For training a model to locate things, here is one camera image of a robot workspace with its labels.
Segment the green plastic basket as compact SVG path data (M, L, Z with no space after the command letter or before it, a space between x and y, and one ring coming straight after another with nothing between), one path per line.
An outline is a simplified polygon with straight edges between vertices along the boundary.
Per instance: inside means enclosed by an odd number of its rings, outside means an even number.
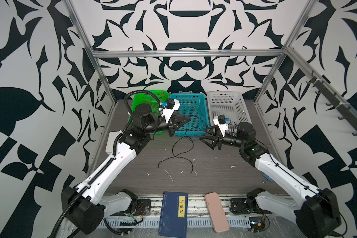
M125 106L129 114L125 131L154 134L168 129L168 122L163 116L164 102L152 91L136 90L128 93Z

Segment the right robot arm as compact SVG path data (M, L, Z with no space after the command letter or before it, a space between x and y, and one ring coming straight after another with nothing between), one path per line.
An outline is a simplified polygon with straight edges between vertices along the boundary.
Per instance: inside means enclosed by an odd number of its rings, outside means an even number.
M258 208L291 221L308 238L344 236L335 231L347 224L335 193L328 188L318 188L280 163L267 146L256 139L252 124L239 123L237 131L231 133L226 123L216 122L204 132L206 136L200 139L203 143L211 149L221 149L224 145L238 148L244 161L267 175L292 198L289 201L264 189L255 189L249 196Z

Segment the white box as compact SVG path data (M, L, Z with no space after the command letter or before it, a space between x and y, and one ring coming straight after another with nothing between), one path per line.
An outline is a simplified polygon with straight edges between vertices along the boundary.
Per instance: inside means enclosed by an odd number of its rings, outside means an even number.
M119 134L122 134L122 132L121 131L113 131L113 132L109 133L107 144L106 144L106 149L105 149L105 151L108 155L111 155L113 153L114 142Z

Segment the small circuit board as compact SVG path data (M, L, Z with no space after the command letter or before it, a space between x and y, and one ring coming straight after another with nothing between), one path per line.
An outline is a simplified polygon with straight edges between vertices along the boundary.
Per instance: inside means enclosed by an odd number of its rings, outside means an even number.
M250 228L249 231L253 233L261 233L270 227L269 218L262 217L249 217Z

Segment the blue binder clip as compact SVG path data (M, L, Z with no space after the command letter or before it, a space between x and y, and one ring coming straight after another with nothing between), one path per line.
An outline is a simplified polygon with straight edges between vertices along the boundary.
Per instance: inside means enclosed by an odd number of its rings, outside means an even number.
M272 179L268 175L263 174L263 177L264 177L264 180L263 180L264 183L267 181L272 182Z

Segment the blue book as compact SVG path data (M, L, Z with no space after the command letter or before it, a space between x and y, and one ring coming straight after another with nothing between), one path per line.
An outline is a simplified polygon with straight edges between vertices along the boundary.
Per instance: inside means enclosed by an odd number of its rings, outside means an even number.
M158 236L187 237L187 204L187 193L167 191L163 193Z

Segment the wall hook rail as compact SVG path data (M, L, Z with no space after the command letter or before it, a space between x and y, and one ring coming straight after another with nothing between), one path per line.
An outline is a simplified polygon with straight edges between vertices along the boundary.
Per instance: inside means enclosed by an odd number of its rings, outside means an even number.
M314 110L317 108L317 101L322 95L327 102L325 106L337 110L340 114L339 120L347 121L351 127L355 130L352 133L353 136L357 136L357 110L349 103L331 84L323 77L317 77L314 70L311 73L307 72L305 75L309 78L308 85L312 85L316 88L316 98L314 101Z

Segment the white plastic basket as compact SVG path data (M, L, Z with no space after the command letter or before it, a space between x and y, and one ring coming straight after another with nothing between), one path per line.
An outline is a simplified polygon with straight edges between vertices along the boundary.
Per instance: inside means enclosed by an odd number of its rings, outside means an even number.
M213 126L213 118L219 115L225 115L230 119L231 129L237 131L237 126L241 122L252 124L246 102L239 92L231 91L212 91L207 93L207 106L210 124Z

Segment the teal plastic basket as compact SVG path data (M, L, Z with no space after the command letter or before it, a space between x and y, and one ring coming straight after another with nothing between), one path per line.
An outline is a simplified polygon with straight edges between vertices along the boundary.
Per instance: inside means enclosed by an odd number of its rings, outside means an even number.
M178 114L191 118L189 123L175 132L175 136L205 135L205 128L210 126L205 95L200 93L174 93L170 95L170 98L177 99L180 102Z

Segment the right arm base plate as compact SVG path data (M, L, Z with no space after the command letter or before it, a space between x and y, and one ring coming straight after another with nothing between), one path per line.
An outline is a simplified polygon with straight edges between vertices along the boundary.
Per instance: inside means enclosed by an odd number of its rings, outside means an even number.
M268 210L262 210L259 208L256 202L256 197L259 193L265 192L262 188L256 188L247 194L246 198L231 198L230 199L230 211L234 215L245 215L245 214L272 214Z

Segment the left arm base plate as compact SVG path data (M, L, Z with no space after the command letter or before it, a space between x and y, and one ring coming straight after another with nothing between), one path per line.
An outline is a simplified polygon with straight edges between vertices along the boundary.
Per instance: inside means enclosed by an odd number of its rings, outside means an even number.
M132 203L131 207L126 211L120 211L112 214L112 216L123 216L127 214L140 216L146 215L151 211L151 199L138 199L136 203Z

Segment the pink case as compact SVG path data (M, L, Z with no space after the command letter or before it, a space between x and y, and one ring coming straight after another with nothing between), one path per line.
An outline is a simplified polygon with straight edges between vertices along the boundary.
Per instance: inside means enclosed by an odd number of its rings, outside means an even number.
M230 225L218 193L212 192L206 194L205 202L215 233L228 231L230 229Z

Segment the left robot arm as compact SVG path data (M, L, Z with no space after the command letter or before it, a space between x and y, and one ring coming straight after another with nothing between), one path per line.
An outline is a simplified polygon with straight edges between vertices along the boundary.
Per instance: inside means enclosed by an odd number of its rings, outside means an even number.
M136 94L147 94L154 98L158 113L154 114L151 106L146 103L131 109L128 100ZM180 108L179 100L167 98L161 101L148 90L135 90L126 94L124 103L129 114L125 128L118 132L107 159L83 182L75 187L67 187L61 193L63 212L51 231L51 238L57 236L64 219L76 226L76 230L70 234L74 237L80 231L86 235L92 233L113 214L132 213L137 203L134 193L123 189L116 195L103 199L106 190L126 165L152 141L155 133L167 131L169 136L173 136L175 131L191 120L190 117L177 113Z

